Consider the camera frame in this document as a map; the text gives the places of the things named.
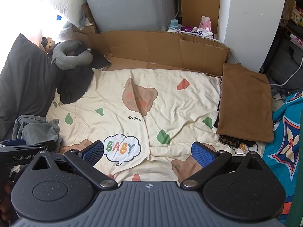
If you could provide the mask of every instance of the gray neck pillow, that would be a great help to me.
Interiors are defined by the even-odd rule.
[[[53,60],[51,63],[55,63],[62,70],[75,69],[77,66],[89,65],[93,60],[90,48],[77,56],[67,56],[64,54],[64,52],[76,50],[80,44],[81,42],[79,40],[68,40],[60,43],[54,48]]]

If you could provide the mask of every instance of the green shape print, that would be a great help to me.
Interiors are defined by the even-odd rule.
[[[202,121],[203,123],[205,123],[209,128],[213,128],[212,127],[212,119],[210,117],[207,117],[205,120]]]
[[[103,116],[103,108],[98,108],[97,110],[95,110],[95,112],[97,112],[98,114],[100,114],[101,116]]]
[[[73,119],[70,115],[70,113],[68,113],[68,115],[66,115],[65,119],[64,119],[65,123],[71,125],[73,123]]]
[[[161,144],[170,144],[170,137],[165,133],[164,130],[160,130],[159,134],[157,135],[157,140]]]

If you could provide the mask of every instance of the plastic-wrapped mattress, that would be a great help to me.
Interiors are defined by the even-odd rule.
[[[175,0],[87,0],[100,31],[167,30]]]

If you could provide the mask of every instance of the speech bubble with baby text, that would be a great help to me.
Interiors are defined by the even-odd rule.
[[[120,166],[124,162],[129,162],[141,152],[139,140],[134,136],[116,134],[104,140],[104,154],[111,162],[118,162]]]

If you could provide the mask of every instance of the bed sheet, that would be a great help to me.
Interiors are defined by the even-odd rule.
[[[60,120],[61,146],[102,141],[104,156],[95,168],[118,183],[180,182],[199,170],[191,157],[195,141],[233,155],[249,151],[218,142],[213,124],[219,99],[220,78],[203,73],[94,69],[85,95],[60,105],[56,93],[46,118]],[[250,150],[262,154],[261,147]]]

